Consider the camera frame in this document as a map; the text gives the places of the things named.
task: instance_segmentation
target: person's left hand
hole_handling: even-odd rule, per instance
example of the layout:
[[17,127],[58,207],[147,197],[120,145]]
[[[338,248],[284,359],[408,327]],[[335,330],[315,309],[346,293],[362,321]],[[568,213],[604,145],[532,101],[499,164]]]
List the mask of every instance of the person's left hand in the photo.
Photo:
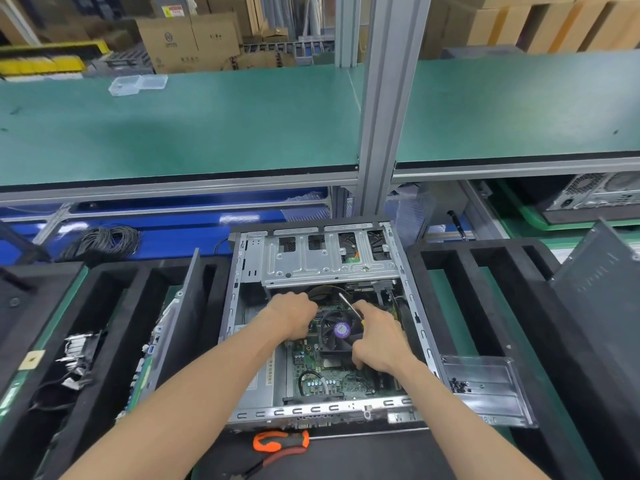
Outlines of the person's left hand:
[[307,293],[277,294],[265,310],[273,319],[283,323],[285,339],[304,339],[309,332],[309,323],[316,316],[318,306],[309,300]]

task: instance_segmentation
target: person's right hand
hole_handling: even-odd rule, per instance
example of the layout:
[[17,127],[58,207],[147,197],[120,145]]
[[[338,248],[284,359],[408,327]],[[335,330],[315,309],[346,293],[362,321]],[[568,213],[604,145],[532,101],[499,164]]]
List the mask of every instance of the person's right hand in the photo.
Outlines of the person's right hand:
[[352,359],[358,369],[363,363],[395,375],[405,361],[414,358],[402,326],[393,316],[364,300],[353,304],[364,316],[364,336],[353,343]]

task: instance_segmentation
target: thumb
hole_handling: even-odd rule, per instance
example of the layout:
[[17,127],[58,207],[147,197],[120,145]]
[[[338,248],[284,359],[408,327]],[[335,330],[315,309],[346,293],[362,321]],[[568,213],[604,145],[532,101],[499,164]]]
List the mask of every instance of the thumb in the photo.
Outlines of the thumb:
[[351,360],[355,364],[357,370],[362,370],[364,366],[364,362],[360,358],[360,348],[362,347],[362,340],[356,340],[353,343],[353,348],[351,352]]

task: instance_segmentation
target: person's right arm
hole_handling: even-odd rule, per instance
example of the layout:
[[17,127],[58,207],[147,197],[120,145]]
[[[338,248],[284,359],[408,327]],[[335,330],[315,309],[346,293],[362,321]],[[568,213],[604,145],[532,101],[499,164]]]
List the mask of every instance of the person's right arm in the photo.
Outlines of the person's right arm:
[[458,480],[548,479],[412,354],[393,316],[366,301],[354,307],[365,320],[364,337],[353,344],[354,363],[391,374],[402,384]]

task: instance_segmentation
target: yellow sticker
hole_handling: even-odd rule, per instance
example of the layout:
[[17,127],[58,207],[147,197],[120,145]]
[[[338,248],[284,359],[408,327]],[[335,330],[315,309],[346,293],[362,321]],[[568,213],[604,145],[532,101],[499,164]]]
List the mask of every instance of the yellow sticker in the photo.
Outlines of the yellow sticker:
[[18,367],[19,371],[30,371],[35,369],[44,355],[44,350],[32,350],[24,356],[24,360]]
[[165,5],[162,7],[162,11],[166,18],[184,16],[184,8],[182,8],[182,5]]

